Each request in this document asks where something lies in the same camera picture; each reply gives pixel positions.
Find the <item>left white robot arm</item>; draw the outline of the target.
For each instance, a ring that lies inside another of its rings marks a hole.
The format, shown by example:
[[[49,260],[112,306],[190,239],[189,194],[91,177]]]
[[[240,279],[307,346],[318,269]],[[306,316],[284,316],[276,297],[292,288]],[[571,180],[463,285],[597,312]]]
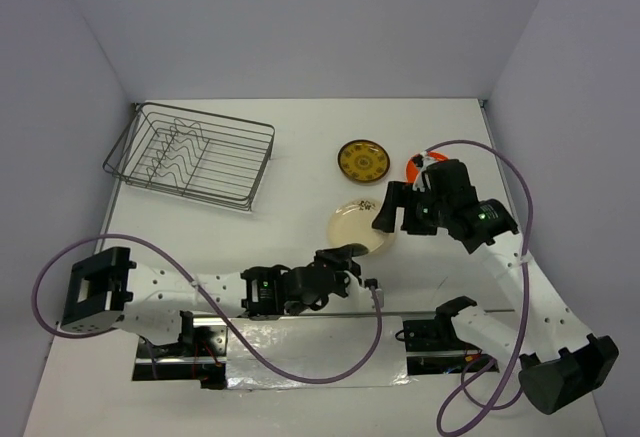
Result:
[[[278,319],[320,311],[332,296],[340,309],[361,313],[373,305],[356,261],[368,252],[348,244],[317,251],[306,266],[256,266],[186,280],[176,269],[134,262],[127,247],[112,247],[73,265],[61,329],[84,334],[117,328],[181,356],[196,342],[187,313]]]

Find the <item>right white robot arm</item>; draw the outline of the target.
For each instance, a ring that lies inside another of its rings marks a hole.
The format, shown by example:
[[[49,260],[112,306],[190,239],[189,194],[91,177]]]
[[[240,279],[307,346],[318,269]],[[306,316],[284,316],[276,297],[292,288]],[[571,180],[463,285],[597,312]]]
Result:
[[[372,226],[393,233],[434,235],[444,229],[495,279],[525,318],[518,333],[461,296],[437,307],[435,337],[446,348],[462,342],[502,364],[519,363],[518,381],[529,402],[551,415],[602,386],[619,356],[609,336],[597,337],[569,309],[533,256],[523,248],[517,223],[496,199],[480,200],[466,165],[416,154],[411,182],[392,181]]]

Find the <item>yellow plate brown rim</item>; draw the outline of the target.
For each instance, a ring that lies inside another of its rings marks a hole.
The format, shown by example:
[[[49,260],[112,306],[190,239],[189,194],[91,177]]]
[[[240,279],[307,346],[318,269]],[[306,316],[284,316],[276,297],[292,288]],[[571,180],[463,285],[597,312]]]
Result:
[[[388,152],[380,144],[366,139],[345,143],[338,151],[337,164],[348,180],[363,185],[383,180],[391,167]]]

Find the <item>orange plate front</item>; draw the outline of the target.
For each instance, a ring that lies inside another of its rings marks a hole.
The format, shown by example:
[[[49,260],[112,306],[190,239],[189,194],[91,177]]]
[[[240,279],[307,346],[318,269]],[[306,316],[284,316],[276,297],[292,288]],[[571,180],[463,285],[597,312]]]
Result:
[[[447,156],[434,151],[415,154],[407,161],[405,167],[406,182],[415,182],[416,178],[419,176],[423,164],[432,164],[435,162],[446,161],[447,159]]]

